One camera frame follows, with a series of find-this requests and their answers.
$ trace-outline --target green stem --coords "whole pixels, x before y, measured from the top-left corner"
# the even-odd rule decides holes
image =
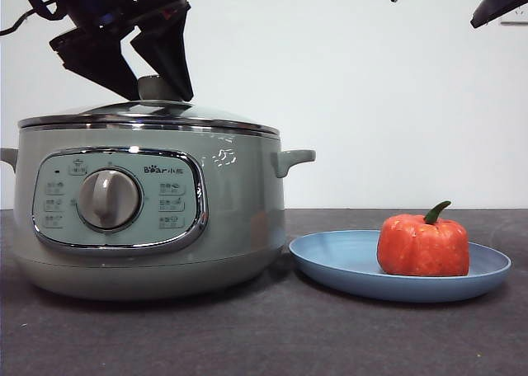
[[[451,202],[449,200],[442,201],[440,204],[435,205],[431,211],[429,211],[424,218],[425,223],[432,225],[436,222],[442,210],[447,207]]]

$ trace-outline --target dark gray table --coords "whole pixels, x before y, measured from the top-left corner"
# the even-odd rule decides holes
[[[292,239],[379,228],[399,212],[289,210],[287,230]],[[12,212],[1,216],[6,376],[528,374],[528,210],[445,211],[514,266],[480,298],[425,305],[327,289],[295,271],[287,251],[222,292],[128,304],[64,298],[22,278],[9,252]]]

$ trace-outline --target pot base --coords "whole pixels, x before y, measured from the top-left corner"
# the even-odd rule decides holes
[[[18,258],[34,285],[74,298],[137,301],[205,293],[250,280],[268,267],[281,247],[216,261],[151,267],[72,267]]]

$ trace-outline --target plate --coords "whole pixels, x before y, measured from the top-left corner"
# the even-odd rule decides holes
[[[349,294],[399,302],[453,302],[486,294],[504,281],[512,265],[499,251],[471,242],[469,273],[456,277],[387,275],[376,252],[379,230],[346,230],[298,237],[290,244],[300,270]]]

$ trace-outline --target button label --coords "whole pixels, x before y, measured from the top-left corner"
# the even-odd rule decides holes
[[[185,186],[179,182],[163,182],[159,184],[160,195],[184,195]]]
[[[62,203],[63,201],[61,199],[46,199],[44,202],[44,211],[47,213],[62,213]]]
[[[88,167],[81,159],[75,159],[73,164],[68,166],[68,173],[70,176],[86,176]]]
[[[64,194],[64,183],[62,181],[48,182],[45,187],[45,193],[47,195],[63,195]]]
[[[184,218],[179,217],[177,215],[159,217],[159,228],[160,229],[183,228],[184,223],[185,223]]]
[[[48,229],[62,229],[63,216],[62,215],[46,215],[44,217],[44,227]]]
[[[160,212],[167,212],[167,211],[175,211],[175,212],[182,212],[185,208],[185,201],[180,196],[176,199],[160,199],[159,200],[159,211]]]

